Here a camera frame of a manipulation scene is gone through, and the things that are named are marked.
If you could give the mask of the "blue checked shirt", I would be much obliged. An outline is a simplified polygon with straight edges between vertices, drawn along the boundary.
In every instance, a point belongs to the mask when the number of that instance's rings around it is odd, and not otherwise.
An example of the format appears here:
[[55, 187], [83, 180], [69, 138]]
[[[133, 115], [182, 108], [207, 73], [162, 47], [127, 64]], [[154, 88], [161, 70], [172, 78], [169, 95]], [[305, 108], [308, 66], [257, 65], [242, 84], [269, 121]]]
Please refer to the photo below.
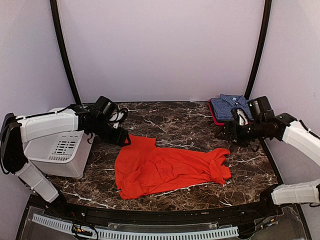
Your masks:
[[234, 120], [232, 110], [241, 109], [245, 116], [251, 121], [253, 119], [248, 100], [243, 95], [220, 94], [218, 98], [211, 98], [209, 103], [218, 123]]

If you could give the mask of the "orange garment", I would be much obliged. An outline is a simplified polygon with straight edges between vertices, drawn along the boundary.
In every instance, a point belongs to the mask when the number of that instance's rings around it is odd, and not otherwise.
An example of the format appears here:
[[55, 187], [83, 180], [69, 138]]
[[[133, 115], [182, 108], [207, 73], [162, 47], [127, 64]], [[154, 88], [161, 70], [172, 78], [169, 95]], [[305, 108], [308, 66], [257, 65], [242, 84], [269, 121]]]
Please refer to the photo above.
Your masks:
[[200, 152], [157, 147], [155, 138], [131, 135], [130, 140], [114, 165], [115, 183], [124, 200], [207, 182], [224, 185], [232, 176], [225, 165], [228, 149]]

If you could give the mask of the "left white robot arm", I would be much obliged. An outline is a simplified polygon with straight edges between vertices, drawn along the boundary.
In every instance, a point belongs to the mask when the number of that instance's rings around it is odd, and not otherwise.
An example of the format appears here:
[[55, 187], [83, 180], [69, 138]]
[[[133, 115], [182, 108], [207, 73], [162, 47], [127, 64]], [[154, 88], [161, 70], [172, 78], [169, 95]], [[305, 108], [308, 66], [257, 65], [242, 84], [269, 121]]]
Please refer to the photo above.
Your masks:
[[47, 175], [81, 178], [95, 137], [130, 145], [129, 132], [120, 127], [127, 115], [126, 108], [115, 104], [71, 104], [29, 116], [8, 113], [0, 132], [1, 170], [17, 176], [50, 203], [58, 217], [67, 218], [71, 208]]

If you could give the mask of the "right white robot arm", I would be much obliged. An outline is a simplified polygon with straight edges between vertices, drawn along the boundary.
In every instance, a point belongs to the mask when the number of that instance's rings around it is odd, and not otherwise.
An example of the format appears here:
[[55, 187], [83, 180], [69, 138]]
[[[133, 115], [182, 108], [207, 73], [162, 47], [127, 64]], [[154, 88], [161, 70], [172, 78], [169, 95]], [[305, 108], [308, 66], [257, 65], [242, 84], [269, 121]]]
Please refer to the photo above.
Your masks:
[[[237, 121], [227, 121], [220, 131], [222, 139], [238, 146], [248, 146], [256, 139], [277, 139], [320, 164], [320, 137], [288, 113], [274, 116], [267, 121], [255, 121], [241, 125]], [[320, 205], [320, 180], [295, 184], [279, 184], [265, 190], [263, 199], [255, 205], [255, 213], [266, 217], [275, 205], [314, 204]]]

